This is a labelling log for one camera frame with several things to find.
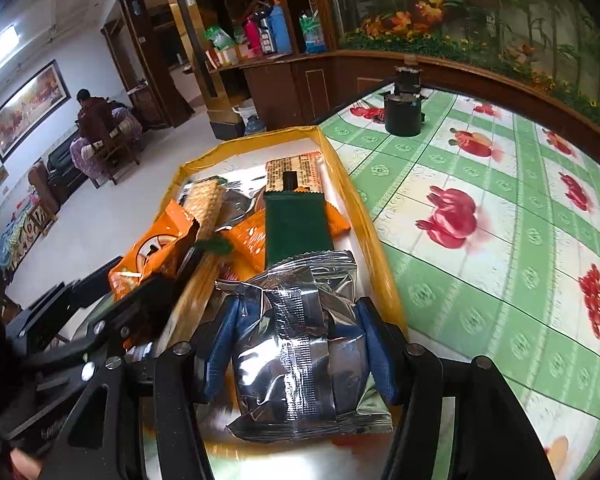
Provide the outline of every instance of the framed painting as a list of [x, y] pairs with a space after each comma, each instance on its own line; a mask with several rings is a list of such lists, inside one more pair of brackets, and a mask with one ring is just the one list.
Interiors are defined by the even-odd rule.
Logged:
[[21, 86], [0, 107], [0, 160], [4, 162], [69, 97], [56, 60]]

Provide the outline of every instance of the red fruit print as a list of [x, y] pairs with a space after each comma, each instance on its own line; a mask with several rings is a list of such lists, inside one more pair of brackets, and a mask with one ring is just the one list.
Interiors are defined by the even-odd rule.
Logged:
[[455, 128], [450, 128], [449, 131], [455, 137], [449, 140], [449, 145], [460, 146], [461, 150], [475, 156], [491, 156], [491, 140], [483, 134], [472, 134]]
[[375, 123], [384, 124], [384, 108], [353, 106], [349, 109], [351, 115], [372, 119]]
[[587, 308], [593, 335], [600, 339], [600, 271], [596, 264], [591, 264], [587, 273], [578, 278], [578, 283], [584, 294], [584, 306]]
[[467, 193], [465, 193], [464, 191], [460, 191], [459, 189], [453, 188], [444, 190], [439, 188], [438, 186], [430, 186], [429, 189], [433, 192], [427, 195], [429, 201], [432, 200], [432, 197], [437, 196], [440, 200], [442, 200], [442, 202], [446, 204], [457, 204], [459, 206], [470, 209], [471, 214], [475, 213], [474, 199], [467, 195]]
[[571, 151], [571, 148], [569, 147], [567, 141], [564, 140], [561, 136], [559, 136], [555, 132], [552, 132], [551, 130], [545, 130], [544, 128], [542, 130], [546, 135], [546, 141], [556, 150], [558, 150], [561, 153], [564, 153], [565, 155], [575, 156], [575, 154]]
[[459, 189], [443, 190], [436, 186], [427, 199], [436, 206], [428, 220], [418, 220], [416, 227], [427, 232], [429, 238], [447, 249], [459, 249], [477, 228], [475, 202]]
[[578, 182], [572, 176], [565, 175], [564, 173], [560, 173], [560, 179], [569, 188], [564, 195], [571, 200], [571, 202], [573, 202], [578, 209], [586, 211], [587, 206], [589, 205], [589, 199], [582, 189], [582, 186], [578, 184]]
[[474, 107], [474, 112], [478, 112], [479, 114], [487, 114], [491, 117], [495, 117], [496, 115], [496, 110], [494, 110], [493, 106], [487, 103], [482, 103], [481, 105]]

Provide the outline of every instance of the black sofa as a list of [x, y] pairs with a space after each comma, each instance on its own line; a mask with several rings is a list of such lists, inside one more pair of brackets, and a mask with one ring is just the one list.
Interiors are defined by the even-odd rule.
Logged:
[[61, 204], [66, 202], [72, 193], [87, 180], [87, 176], [74, 166], [69, 152], [69, 146], [79, 136], [78, 131], [71, 134], [60, 146], [49, 153], [46, 164], [49, 170], [49, 187]]

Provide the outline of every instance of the person's hand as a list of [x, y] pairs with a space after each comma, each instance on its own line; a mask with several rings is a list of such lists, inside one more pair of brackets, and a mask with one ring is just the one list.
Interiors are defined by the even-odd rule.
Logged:
[[36, 460], [19, 449], [12, 449], [11, 463], [13, 468], [27, 480], [38, 480], [42, 469], [40, 460]]

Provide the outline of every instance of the white floor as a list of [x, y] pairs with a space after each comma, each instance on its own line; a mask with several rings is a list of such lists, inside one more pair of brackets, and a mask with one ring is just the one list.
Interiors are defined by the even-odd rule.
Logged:
[[36, 241], [7, 288], [13, 301], [29, 306], [56, 283], [83, 278], [125, 254], [151, 225], [179, 165], [220, 142], [204, 108], [176, 129], [147, 136], [140, 167], [130, 166], [117, 186], [95, 189], [87, 181], [62, 205], [58, 222]]

